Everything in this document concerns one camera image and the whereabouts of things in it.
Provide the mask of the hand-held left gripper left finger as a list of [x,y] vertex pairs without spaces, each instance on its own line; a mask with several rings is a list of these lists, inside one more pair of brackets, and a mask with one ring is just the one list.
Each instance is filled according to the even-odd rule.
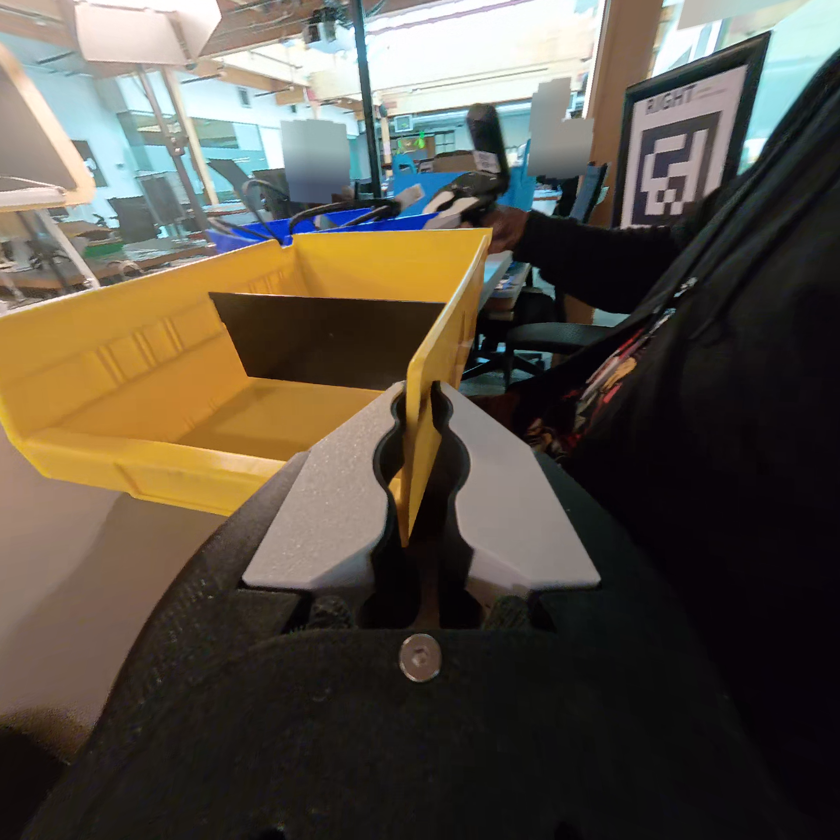
[[403,463],[396,382],[306,453],[242,582],[284,592],[372,592],[404,569],[390,490]]

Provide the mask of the person's right hand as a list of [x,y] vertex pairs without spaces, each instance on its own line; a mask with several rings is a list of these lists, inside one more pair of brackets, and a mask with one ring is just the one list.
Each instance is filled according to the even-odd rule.
[[496,255],[515,251],[524,235],[529,216],[530,212],[511,206],[495,206],[489,211],[481,223],[491,231],[488,253]]

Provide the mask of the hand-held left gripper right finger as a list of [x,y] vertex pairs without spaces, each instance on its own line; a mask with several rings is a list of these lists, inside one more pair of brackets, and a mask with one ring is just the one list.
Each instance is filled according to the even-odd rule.
[[451,479],[444,581],[483,607],[597,588],[602,578],[530,447],[446,382],[434,385],[433,408]]

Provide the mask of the person's right forearm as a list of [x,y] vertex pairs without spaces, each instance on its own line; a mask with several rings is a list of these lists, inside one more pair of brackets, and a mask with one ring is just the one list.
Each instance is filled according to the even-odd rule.
[[702,217],[674,225],[600,228],[572,218],[520,213],[515,259],[564,295],[612,313],[633,312],[697,236]]

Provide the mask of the framed marker sign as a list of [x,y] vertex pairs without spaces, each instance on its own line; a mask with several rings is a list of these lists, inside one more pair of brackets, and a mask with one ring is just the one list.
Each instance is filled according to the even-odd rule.
[[675,224],[739,172],[771,32],[626,89],[613,228]]

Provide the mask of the black office chair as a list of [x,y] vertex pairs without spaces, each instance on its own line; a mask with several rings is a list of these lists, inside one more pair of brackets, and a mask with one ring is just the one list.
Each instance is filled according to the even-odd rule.
[[505,388],[514,371],[534,376],[544,372],[543,356],[565,358],[603,338],[607,327],[576,322],[536,322],[553,300],[539,290],[520,289],[516,299],[491,297],[479,312],[474,349],[469,353],[464,381],[500,372]]

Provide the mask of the blue plastic bin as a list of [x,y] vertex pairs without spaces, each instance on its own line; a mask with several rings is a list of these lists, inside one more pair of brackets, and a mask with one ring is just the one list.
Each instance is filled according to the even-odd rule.
[[236,225],[218,219],[214,226],[206,230],[206,236],[213,243],[219,254],[228,253],[250,245],[270,240],[277,240],[282,246],[291,245],[294,235],[316,233],[391,233],[424,230],[427,216],[423,214],[367,218],[358,222],[358,218],[372,212],[370,207],[344,209],[342,211],[317,214],[302,219],[289,231],[289,218],[273,220],[267,223]]

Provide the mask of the black metal pole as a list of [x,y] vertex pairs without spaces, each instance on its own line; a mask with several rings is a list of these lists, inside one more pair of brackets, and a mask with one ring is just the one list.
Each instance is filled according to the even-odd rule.
[[350,12],[353,21],[353,36],[356,48],[358,71],[360,77],[360,93],[364,115],[364,134],[371,173],[371,189],[374,198],[382,198],[382,168],[380,153],[375,136],[374,103],[371,89],[368,52],[366,46],[366,32],[364,25],[364,6],[362,1],[350,1]]

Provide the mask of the large blue box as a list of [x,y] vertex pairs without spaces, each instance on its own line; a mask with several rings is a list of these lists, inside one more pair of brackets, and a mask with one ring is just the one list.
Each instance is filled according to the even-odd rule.
[[[528,175],[527,168],[515,164],[508,168],[507,190],[498,197],[501,205],[528,211],[531,208],[537,180]],[[476,150],[458,150],[435,156],[425,162],[417,172],[395,169],[393,192],[398,194],[411,186],[420,186],[425,202],[449,183],[463,175],[500,175],[501,170],[494,154]]]

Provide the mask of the yellow plastic bin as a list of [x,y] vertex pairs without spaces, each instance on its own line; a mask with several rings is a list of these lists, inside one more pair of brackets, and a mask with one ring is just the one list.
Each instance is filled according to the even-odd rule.
[[407,543],[440,441],[432,385],[460,383],[489,244],[480,228],[303,234],[16,310],[1,324],[2,426],[42,476],[229,515],[383,392],[248,376],[209,293],[440,301],[398,381],[389,487]]

